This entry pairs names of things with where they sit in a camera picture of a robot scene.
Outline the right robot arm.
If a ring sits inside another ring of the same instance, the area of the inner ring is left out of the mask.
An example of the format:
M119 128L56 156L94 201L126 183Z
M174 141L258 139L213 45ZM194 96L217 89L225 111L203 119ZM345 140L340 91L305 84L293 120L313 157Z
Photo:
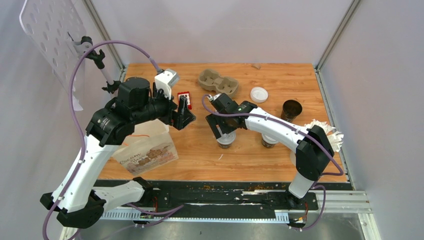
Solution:
M252 102L238 104L225 93L206 94L202 101L209 101L213 106L206 119L217 139L237 128L246 129L270 138L272 144L281 143L293 152L297 173L285 195L286 204L292 209L305 203L306 193L341 150L343 134L326 122L313 120L299 126L273 116Z

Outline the white plastic cup lid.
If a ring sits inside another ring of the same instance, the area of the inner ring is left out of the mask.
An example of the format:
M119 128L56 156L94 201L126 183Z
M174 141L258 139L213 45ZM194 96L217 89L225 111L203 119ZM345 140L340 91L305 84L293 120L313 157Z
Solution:
M261 140L264 140L264 141L266 141L266 142L268 142L270 144L278 144L279 143L278 140L275 140L275 139L273 139L273 138L271 138L271 137L269 137L269 136L267 136L265 134L262 134L261 135Z

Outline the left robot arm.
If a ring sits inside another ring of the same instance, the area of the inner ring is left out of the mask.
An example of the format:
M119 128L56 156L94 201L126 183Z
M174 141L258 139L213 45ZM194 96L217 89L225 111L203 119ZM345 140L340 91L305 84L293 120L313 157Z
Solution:
M117 96L96 111L82 137L82 148L59 187L41 196L41 204L49 212L57 212L64 226L86 229L103 213L129 203L142 207L153 201L153 186L136 177L114 187L95 187L103 167L132 135L138 124L160 120L182 130L195 120L188 100L181 96L174 102L172 87L179 77L163 72L154 83L141 77L131 77L118 86Z

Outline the dark brown plastic cup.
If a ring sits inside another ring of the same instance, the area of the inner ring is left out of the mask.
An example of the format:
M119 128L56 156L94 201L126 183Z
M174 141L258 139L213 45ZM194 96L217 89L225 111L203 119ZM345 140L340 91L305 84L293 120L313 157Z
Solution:
M262 140L261 144L265 147L265 148L273 148L276 144L275 143L269 143L267 141Z

